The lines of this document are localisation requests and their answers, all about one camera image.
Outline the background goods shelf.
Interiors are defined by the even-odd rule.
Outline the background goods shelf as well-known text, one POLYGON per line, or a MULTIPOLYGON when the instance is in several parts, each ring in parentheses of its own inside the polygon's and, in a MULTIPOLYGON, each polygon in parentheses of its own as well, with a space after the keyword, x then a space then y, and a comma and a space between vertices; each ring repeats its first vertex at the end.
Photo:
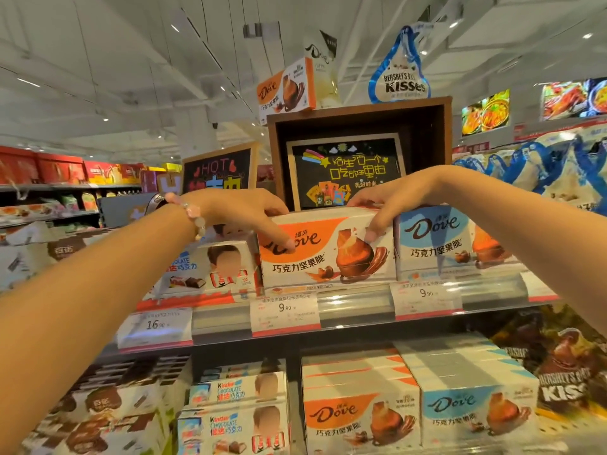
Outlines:
POLYGON ((100 201, 141 193, 140 185, 0 184, 0 229, 35 221, 100 227, 100 201))

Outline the brown wooden display crate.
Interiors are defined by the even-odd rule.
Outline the brown wooden display crate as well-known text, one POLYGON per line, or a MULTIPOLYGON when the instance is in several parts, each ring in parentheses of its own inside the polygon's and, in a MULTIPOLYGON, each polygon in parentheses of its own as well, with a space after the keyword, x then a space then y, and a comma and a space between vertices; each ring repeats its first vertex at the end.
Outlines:
POLYGON ((287 159, 287 143, 294 141, 397 133, 407 174, 450 164, 451 102, 447 96, 270 115, 267 130, 277 196, 294 210, 294 186, 287 159))

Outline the person's right forearm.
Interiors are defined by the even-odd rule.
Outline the person's right forearm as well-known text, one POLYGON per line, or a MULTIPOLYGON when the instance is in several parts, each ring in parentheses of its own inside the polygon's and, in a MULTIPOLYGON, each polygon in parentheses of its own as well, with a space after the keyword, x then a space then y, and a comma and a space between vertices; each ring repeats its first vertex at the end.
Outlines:
POLYGON ((440 170, 440 198, 607 338, 607 218, 466 168, 440 170))

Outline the pile of dark chocolate bags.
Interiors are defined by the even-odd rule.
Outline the pile of dark chocolate bags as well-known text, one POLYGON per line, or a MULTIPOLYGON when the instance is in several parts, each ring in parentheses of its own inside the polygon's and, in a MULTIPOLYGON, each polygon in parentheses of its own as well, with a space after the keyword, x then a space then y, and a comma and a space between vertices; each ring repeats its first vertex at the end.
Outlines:
POLYGON ((607 338, 570 306, 520 310, 490 339, 539 380, 540 416, 607 421, 607 338))

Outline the white price tag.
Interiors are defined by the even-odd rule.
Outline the white price tag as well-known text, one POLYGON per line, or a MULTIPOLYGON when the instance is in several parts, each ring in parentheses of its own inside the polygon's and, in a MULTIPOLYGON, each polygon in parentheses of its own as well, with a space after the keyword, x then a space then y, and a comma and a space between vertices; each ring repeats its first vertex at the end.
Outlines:
POLYGON ((559 300, 558 295, 532 272, 528 270, 521 272, 520 277, 530 303, 553 303, 559 300))
POLYGON ((464 312, 459 283, 447 280, 392 282, 396 321, 421 320, 464 312))
POLYGON ((262 297, 250 303, 252 337, 270 337, 322 328, 314 292, 262 297))
POLYGON ((120 352, 141 352, 193 345, 193 309, 173 308, 130 314, 116 333, 120 352))

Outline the grey store shelf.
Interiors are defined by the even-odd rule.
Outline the grey store shelf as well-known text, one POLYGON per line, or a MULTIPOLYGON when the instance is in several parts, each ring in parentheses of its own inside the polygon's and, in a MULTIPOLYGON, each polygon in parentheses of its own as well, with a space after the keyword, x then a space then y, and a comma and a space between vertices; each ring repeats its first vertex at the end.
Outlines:
MULTIPOLYGON (((532 305, 551 304, 530 303, 520 274, 470 277, 455 282, 459 283, 461 287, 464 309, 463 313, 457 315, 527 309, 532 305)), ((321 292, 317 294, 317 302, 322 326, 320 330, 359 328, 404 322, 395 319, 394 305, 388 284, 355 288, 353 290, 321 292)), ((173 308, 181 307, 164 307, 151 311, 173 308)), ((194 346, 241 342, 253 338, 249 301, 222 305, 191 306, 191 308, 193 309, 192 333, 194 346)))

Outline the row of red gift boxes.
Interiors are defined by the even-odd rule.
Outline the row of red gift boxes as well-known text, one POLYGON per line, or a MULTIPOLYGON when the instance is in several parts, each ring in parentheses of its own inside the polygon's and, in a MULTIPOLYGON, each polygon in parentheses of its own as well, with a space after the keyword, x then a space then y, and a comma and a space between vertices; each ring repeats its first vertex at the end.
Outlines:
POLYGON ((142 163, 120 164, 87 161, 71 155, 36 152, 0 145, 0 185, 139 185, 141 172, 180 172, 181 167, 165 163, 162 167, 142 163))

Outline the stack of white bar boxes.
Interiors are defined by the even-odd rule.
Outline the stack of white bar boxes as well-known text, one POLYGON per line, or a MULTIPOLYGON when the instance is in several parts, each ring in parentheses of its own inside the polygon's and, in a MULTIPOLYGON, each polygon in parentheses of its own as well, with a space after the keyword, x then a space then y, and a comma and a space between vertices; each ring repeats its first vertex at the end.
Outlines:
POLYGON ((205 369, 177 416, 177 455, 290 455, 286 360, 205 369))

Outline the stack of blue boxes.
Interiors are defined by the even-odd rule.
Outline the stack of blue boxes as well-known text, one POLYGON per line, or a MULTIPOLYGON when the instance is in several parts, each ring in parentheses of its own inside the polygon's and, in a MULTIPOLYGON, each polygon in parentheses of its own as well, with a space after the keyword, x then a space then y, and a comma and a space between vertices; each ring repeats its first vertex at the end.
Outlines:
POLYGON ((537 436, 539 380, 487 338, 461 334, 393 344, 421 390, 424 448, 537 436))

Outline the blue chocolate box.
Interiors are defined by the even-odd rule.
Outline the blue chocolate box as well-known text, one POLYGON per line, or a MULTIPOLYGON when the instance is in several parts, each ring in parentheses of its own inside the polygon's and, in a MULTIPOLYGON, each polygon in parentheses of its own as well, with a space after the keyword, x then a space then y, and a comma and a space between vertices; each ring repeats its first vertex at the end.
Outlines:
POLYGON ((517 257, 451 206, 421 207, 401 214, 394 235, 400 282, 526 270, 517 257))

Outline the person's right hand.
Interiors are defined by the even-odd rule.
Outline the person's right hand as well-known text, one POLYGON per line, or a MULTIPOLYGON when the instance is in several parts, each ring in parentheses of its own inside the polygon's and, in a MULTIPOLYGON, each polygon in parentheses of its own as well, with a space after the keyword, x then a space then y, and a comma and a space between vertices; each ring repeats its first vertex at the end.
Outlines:
POLYGON ((398 204, 402 214, 421 206, 443 204, 441 178, 446 170, 447 166, 426 168, 388 183, 366 187, 351 198, 348 206, 398 204))

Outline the row of blue white bags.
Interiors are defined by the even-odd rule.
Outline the row of blue white bags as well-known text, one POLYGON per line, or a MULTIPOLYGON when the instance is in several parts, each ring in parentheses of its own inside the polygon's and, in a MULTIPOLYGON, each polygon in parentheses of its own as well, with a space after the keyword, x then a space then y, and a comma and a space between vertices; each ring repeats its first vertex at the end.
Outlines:
POLYGON ((489 155, 468 155, 454 165, 519 189, 607 217, 607 140, 580 135, 548 144, 529 141, 489 155))

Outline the stack of orange boxes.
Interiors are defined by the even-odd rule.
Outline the stack of orange boxes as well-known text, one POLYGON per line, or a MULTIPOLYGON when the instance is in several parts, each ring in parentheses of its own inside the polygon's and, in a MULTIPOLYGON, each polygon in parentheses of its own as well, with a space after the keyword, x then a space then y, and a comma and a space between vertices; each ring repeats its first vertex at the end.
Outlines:
POLYGON ((421 448, 421 389, 395 347, 305 355, 301 384, 308 455, 421 448))

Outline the pile of white brown cartons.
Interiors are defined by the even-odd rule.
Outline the pile of white brown cartons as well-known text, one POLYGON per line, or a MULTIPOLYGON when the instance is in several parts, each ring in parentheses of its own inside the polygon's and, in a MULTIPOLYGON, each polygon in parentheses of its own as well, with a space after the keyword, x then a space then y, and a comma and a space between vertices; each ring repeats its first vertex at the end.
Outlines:
POLYGON ((0 294, 14 289, 53 264, 85 249, 116 230, 87 229, 50 239, 51 230, 26 227, 0 240, 0 294))

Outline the blue drop-shaped sign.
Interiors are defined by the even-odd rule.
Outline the blue drop-shaped sign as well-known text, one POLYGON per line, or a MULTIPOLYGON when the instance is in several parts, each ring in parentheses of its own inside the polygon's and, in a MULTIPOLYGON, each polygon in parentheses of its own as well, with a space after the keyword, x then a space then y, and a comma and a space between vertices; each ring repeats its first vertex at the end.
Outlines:
POLYGON ((430 84, 423 75, 416 47, 418 37, 431 29, 432 25, 427 22, 401 28, 395 43, 369 81, 368 97, 372 104, 431 97, 430 84))

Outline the wooden framed chalkboard sign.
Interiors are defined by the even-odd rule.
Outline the wooden framed chalkboard sign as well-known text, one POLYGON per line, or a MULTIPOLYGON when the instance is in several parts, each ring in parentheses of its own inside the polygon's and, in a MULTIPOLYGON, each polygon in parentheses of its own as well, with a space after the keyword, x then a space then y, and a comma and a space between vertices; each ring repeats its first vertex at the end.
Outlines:
POLYGON ((205 188, 255 189, 261 144, 240 144, 183 159, 181 194, 205 188))

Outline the white display box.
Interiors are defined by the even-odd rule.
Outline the white display box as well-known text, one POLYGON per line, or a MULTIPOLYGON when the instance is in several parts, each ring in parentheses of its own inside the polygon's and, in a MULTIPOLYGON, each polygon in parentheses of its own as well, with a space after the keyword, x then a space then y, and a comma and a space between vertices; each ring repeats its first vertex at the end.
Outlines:
POLYGON ((314 67, 315 97, 317 108, 342 106, 338 91, 338 75, 335 68, 338 41, 321 29, 308 28, 303 38, 305 57, 314 67))

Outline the framed chalkboard sign with drawings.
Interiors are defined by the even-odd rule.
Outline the framed chalkboard sign with drawings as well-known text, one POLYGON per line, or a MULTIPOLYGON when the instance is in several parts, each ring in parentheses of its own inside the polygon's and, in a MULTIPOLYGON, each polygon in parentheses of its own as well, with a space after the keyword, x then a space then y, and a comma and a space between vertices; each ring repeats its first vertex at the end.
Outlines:
POLYGON ((286 155, 298 212, 345 206, 358 191, 406 175, 397 133, 290 141, 286 155))

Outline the stack of brown white boxes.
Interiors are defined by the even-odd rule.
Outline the stack of brown white boxes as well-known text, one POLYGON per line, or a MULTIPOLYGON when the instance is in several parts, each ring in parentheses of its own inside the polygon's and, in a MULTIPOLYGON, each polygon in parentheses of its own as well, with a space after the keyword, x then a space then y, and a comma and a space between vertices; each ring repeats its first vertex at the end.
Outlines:
POLYGON ((175 455, 189 354, 92 365, 14 455, 175 455))

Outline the orange display box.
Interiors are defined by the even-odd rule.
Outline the orange display box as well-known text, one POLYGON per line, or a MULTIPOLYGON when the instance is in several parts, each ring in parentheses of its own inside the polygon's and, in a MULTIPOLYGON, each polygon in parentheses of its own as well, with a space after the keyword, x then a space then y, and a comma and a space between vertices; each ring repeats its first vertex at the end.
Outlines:
POLYGON ((262 126, 267 125, 270 115, 316 108, 314 69, 311 58, 302 58, 258 84, 256 93, 262 126))

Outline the person's left forearm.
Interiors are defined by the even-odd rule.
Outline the person's left forearm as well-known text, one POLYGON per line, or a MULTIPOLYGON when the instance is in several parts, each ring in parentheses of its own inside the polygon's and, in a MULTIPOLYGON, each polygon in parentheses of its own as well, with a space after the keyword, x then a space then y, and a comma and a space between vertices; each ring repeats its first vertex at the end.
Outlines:
POLYGON ((200 229, 163 206, 0 296, 0 455, 11 455, 200 229))

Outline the person's left hand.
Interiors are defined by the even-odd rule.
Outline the person's left hand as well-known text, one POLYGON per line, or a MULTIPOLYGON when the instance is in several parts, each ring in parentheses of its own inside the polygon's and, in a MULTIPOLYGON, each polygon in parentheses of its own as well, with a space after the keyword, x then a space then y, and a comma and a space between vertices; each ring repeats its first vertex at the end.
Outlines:
POLYGON ((203 189, 193 192, 193 198, 207 225, 233 224, 253 230, 248 227, 252 212, 265 212, 270 218, 289 213, 283 200, 265 189, 203 189))

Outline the orange chocolate box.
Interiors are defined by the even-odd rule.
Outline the orange chocolate box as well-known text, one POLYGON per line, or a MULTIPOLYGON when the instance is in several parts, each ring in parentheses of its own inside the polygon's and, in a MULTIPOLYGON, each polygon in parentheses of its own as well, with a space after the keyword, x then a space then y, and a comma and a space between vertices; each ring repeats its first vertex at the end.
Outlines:
POLYGON ((393 227, 376 241, 365 240, 377 211, 337 206, 272 217, 296 247, 291 252, 258 237, 263 287, 279 295, 395 282, 393 227))

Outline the wide lit food picture panel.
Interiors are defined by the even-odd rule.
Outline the wide lit food picture panel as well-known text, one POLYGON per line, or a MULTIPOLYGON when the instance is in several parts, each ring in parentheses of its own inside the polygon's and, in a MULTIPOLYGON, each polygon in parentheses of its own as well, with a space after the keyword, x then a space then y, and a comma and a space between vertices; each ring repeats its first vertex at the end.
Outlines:
POLYGON ((541 121, 607 115, 607 77, 545 83, 540 110, 541 121))

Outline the white chocolate bar box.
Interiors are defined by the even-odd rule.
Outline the white chocolate bar box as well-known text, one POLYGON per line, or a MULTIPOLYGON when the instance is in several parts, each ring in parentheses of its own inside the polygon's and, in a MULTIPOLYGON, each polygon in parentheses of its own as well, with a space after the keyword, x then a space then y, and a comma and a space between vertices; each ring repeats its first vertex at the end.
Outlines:
POLYGON ((169 265, 154 286, 154 295, 248 300, 262 290, 258 253, 251 234, 234 240, 191 244, 169 265))

